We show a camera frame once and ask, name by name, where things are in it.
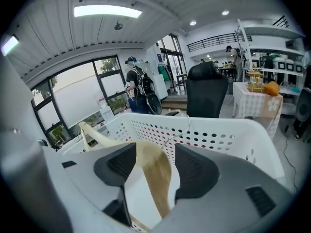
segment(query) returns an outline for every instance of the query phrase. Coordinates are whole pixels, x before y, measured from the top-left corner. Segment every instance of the office chair backrest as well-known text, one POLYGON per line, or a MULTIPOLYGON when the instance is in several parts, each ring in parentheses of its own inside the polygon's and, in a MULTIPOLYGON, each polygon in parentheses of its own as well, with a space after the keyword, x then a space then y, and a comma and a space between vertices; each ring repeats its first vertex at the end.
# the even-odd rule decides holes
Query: office chair backrest
POLYGON ((218 118, 227 88, 228 78, 217 74, 214 63, 193 66, 187 79, 187 114, 190 117, 218 118))

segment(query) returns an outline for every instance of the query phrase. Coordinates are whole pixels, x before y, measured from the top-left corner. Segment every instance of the cable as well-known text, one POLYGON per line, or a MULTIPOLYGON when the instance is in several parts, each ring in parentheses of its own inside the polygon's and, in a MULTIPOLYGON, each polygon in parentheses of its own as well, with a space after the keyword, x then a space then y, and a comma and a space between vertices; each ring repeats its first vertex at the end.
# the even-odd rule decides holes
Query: cable
POLYGON ((286 156, 286 154, 285 154, 285 150, 287 149, 288 143, 287 143, 287 136, 286 136, 286 135, 284 135, 284 136, 286 137, 286 145, 285 145, 285 149, 283 150, 283 154, 284 154, 284 156, 285 156, 285 158, 286 158, 288 164, 289 164, 292 168, 294 168, 294 182, 293 182, 293 183, 294 183, 294 187, 295 187, 296 190, 298 191, 298 188, 297 188, 297 186, 295 185, 296 168, 290 163, 290 161, 288 160, 288 158, 287 158, 287 156, 286 156))
POLYGON ((232 98, 229 100, 229 102, 228 103, 226 103, 225 105, 222 105, 222 106, 227 106, 230 102, 231 102, 231 100, 234 98, 234 96, 232 96, 232 98))
POLYGON ((174 138, 179 137, 179 136, 181 136, 181 135, 183 135, 183 134, 185 134, 185 133, 187 133, 187 132, 189 131, 189 128, 190 128, 190 117, 188 116, 188 114, 186 114, 186 115, 187 115, 187 117, 188 117, 188 127, 187 127, 187 129, 186 129, 185 131, 183 131, 182 133, 178 134, 178 135, 174 135, 173 137, 168 138, 167 141, 163 144, 163 146, 162 146, 161 149, 164 149, 165 145, 166 145, 170 140, 173 140, 174 138))

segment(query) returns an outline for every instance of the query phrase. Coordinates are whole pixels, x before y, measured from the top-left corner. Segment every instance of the window frame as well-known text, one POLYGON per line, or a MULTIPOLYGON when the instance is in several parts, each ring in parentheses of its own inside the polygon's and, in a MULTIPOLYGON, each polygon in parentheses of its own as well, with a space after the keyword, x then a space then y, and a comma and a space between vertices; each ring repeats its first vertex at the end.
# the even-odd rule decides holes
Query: window frame
POLYGON ((58 126, 63 125, 65 131, 67 131, 67 133, 68 133, 68 135, 69 135, 69 137, 70 137, 69 140, 72 140, 75 136, 74 136, 74 133, 72 132, 72 130, 71 130, 70 128, 68 128, 68 126, 67 126, 67 124, 65 123, 65 121, 64 121, 64 119, 63 119, 63 117, 62 117, 62 115, 61 115, 61 113, 60 113, 60 110, 59 110, 59 108, 58 108, 58 106, 57 106, 57 102, 56 102, 56 100, 55 100, 54 93, 53 93, 53 89, 52 89, 52 82, 51 82, 51 79, 52 79, 53 77, 55 77, 55 76, 57 76, 57 75, 63 73, 63 72, 66 72, 66 71, 68 71, 68 70, 70 70, 70 69, 73 69, 73 68, 75 68, 75 67, 78 67, 78 66, 81 66, 81 65, 84 65, 84 64, 87 64, 87 63, 92 63, 92 64, 93 64, 93 68, 94 68, 94 71, 95 71, 95 76, 96 76, 97 82, 98 82, 98 84, 99 84, 99 87, 100 87, 100 89, 101 89, 101 91, 102 91, 102 93, 103 93, 104 99, 106 100, 108 106, 110 106, 110 104, 109 104, 109 100, 110 100, 110 99, 113 99, 113 98, 115 98, 115 97, 117 97, 117 96, 120 96, 120 95, 126 93, 126 91, 122 91, 122 92, 116 93, 116 94, 114 94, 114 95, 108 97, 107 94, 106 94, 106 92, 105 92, 103 83, 102 83, 102 81, 101 81, 101 78, 103 78, 103 77, 108 77, 108 76, 111 76, 111 75, 120 74, 120 75, 121 75, 121 78, 122 78, 122 81, 123 81, 123 84, 124 84, 124 85, 126 84, 125 78, 124 78, 124 75, 123 75, 123 72, 122 72, 122 69, 121 69, 121 65, 120 65, 120 62, 119 62, 119 58, 118 58, 117 55, 105 56, 105 57, 101 57, 101 58, 91 59, 91 60, 88 60, 88 61, 83 61, 83 62, 81 62, 81 63, 75 64, 75 65, 72 65, 72 66, 70 66, 70 67, 67 67, 67 68, 65 68, 65 69, 63 69, 63 70, 60 70, 60 71, 54 73, 53 75, 48 76, 47 78, 45 78, 45 79, 44 79, 43 81, 41 81, 40 83, 36 84, 36 85, 31 89, 31 91, 35 90, 37 87, 41 86, 41 85, 44 84, 45 82, 48 83, 48 88, 49 88, 50 96, 49 96, 48 98, 44 99, 42 102, 40 102, 40 103, 37 104, 37 105, 35 104, 34 99, 32 99, 31 104, 32 104, 32 107, 33 107, 33 110, 34 110, 34 113, 35 113, 35 117, 36 117, 36 119, 37 119, 37 121, 38 121, 38 123, 39 123, 39 125, 40 125, 41 130, 43 131, 44 135, 46 136, 46 138, 47 138, 47 140, 49 141, 49 143, 51 144, 51 146, 52 146, 56 151, 57 151, 59 148, 58 148, 55 144, 53 144, 54 139, 52 139, 52 137, 51 137, 50 134, 49 134, 52 130, 56 129, 58 126), (95 66, 95 61, 104 60, 104 59, 111 59, 111 58, 116 58, 116 59, 117 59, 118 65, 119 65, 120 69, 118 69, 118 70, 113 70, 113 71, 110 71, 110 72, 105 72, 105 73, 100 73, 100 74, 98 74, 97 69, 96 69, 96 66, 95 66), (45 129, 44 126, 43 126, 43 123, 42 123, 42 121, 41 121, 41 119, 40 119, 40 116, 39 116, 39 114, 38 114, 38 111, 39 111, 41 108, 43 108, 45 105, 47 105, 48 103, 50 103, 50 102, 53 103, 54 109, 55 109, 55 111, 56 111, 56 113, 57 113, 57 115, 58 115, 58 118, 59 118, 59 122, 53 124, 50 128, 45 129))

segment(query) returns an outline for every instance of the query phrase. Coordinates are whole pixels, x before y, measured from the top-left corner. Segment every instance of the recessed ceiling light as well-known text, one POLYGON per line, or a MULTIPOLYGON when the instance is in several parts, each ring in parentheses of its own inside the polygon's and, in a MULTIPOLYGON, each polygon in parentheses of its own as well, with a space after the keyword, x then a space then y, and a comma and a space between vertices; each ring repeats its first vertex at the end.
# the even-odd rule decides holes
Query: recessed ceiling light
POLYGON ((88 15, 119 15, 138 18, 140 14, 140 10, 113 5, 83 5, 74 7, 74 17, 88 15))
POLYGON ((15 36, 12 36, 1 48, 1 52, 6 56, 18 44, 15 36))

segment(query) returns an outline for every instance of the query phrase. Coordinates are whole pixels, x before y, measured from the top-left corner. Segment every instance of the ceiling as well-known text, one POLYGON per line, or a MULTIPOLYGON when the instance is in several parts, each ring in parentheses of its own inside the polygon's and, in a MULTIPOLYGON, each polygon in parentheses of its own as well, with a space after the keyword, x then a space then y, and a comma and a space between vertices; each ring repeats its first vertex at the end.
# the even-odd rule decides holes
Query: ceiling
POLYGON ((15 34, 18 47, 7 55, 23 78, 54 58, 77 49, 146 48, 167 34, 189 31, 231 18, 256 18, 280 11, 278 0, 29 0, 6 35, 15 34), (118 16, 73 16, 83 4, 112 4, 139 9, 139 18, 118 16), (230 10, 228 16, 221 12, 230 10), (196 20, 195 27, 189 22, 196 20), (123 28, 114 30, 116 23, 123 28))

